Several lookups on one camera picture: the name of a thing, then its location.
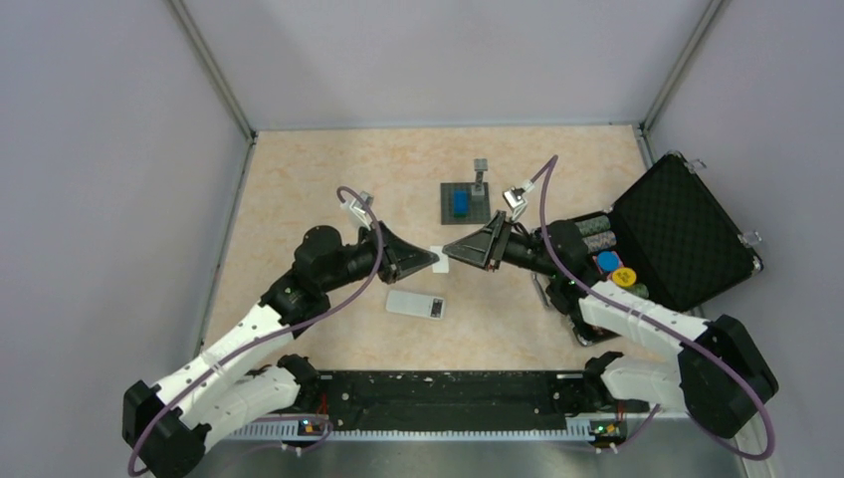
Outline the white battery cover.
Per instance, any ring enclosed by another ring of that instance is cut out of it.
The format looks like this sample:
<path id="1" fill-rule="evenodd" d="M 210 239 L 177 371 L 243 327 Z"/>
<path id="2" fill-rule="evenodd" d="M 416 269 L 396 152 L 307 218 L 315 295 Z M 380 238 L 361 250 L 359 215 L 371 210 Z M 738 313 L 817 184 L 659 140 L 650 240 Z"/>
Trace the white battery cover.
<path id="1" fill-rule="evenodd" d="M 443 253 L 442 246 L 430 246 L 429 251 L 437 256 L 437 261 L 431 266 L 434 274 L 448 274 L 450 271 L 449 258 Z"/>

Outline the white remote control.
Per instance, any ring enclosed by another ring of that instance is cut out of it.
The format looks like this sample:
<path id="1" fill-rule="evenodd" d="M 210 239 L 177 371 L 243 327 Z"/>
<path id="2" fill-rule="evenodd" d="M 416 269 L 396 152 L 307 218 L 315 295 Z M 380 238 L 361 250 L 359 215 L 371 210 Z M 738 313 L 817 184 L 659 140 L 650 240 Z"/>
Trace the white remote control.
<path id="1" fill-rule="evenodd" d="M 393 290 L 387 295 L 385 309 L 393 314 L 442 320 L 445 306 L 445 300 L 441 297 Z"/>

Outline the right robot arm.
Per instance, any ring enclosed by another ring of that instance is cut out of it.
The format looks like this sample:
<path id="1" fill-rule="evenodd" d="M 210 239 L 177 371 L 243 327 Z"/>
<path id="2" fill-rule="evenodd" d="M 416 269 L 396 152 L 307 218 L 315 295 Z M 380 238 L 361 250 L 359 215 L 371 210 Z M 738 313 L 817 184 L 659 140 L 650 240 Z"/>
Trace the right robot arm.
<path id="1" fill-rule="evenodd" d="M 729 315 L 714 321 L 685 315 L 599 279 L 572 221 L 553 221 L 525 234 L 498 212 L 443 252 L 479 269 L 509 264 L 565 278 L 577 289 L 564 308 L 567 314 L 576 311 L 587 325 L 662 357 L 647 361 L 607 353 L 595 359 L 587 369 L 597 374 L 583 384 L 591 407 L 609 410 L 621 399 L 635 399 L 685 411 L 719 438 L 735 437 L 754 418 L 772 432 L 766 405 L 779 384 L 744 324 Z"/>

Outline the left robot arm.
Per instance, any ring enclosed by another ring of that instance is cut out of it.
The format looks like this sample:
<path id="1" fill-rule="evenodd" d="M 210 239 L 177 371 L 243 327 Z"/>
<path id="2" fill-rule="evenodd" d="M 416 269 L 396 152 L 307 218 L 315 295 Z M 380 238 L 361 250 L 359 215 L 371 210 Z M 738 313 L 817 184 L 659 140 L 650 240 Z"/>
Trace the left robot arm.
<path id="1" fill-rule="evenodd" d="M 359 229 L 351 245 L 331 226 L 307 231 L 292 268 L 227 334 L 170 375 L 153 384 L 140 380 L 125 392 L 121 435 L 131 448 L 130 476 L 141 475 L 141 461 L 155 477 L 184 477 L 219 441 L 257 418 L 313 408 L 317 373 L 304 358 L 263 370 L 259 361 L 327 317 L 329 292 L 374 279 L 393 284 L 438 260 L 383 223 Z"/>

